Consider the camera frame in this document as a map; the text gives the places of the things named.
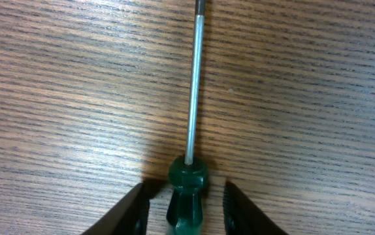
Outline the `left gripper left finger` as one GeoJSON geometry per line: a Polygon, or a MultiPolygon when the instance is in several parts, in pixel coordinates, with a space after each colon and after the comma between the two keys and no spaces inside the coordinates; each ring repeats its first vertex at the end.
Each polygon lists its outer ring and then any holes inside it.
{"type": "Polygon", "coordinates": [[[145,235],[149,207],[146,185],[139,183],[82,235],[145,235]]]}

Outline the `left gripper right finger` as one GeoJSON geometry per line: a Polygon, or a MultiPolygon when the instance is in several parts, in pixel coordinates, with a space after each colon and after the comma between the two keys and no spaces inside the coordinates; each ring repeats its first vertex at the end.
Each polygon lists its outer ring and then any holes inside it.
{"type": "Polygon", "coordinates": [[[287,235],[230,181],[225,182],[223,214],[226,235],[287,235]]]}

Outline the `green handled screwdriver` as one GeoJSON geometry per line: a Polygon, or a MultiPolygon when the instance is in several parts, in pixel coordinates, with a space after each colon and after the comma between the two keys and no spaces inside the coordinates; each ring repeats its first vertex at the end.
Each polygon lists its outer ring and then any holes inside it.
{"type": "Polygon", "coordinates": [[[205,0],[196,0],[186,150],[184,156],[176,158],[169,168],[169,181],[174,190],[166,216],[169,224],[168,234],[199,235],[203,225],[202,191],[208,182],[208,167],[204,161],[195,156],[194,151],[205,8],[205,0]]]}

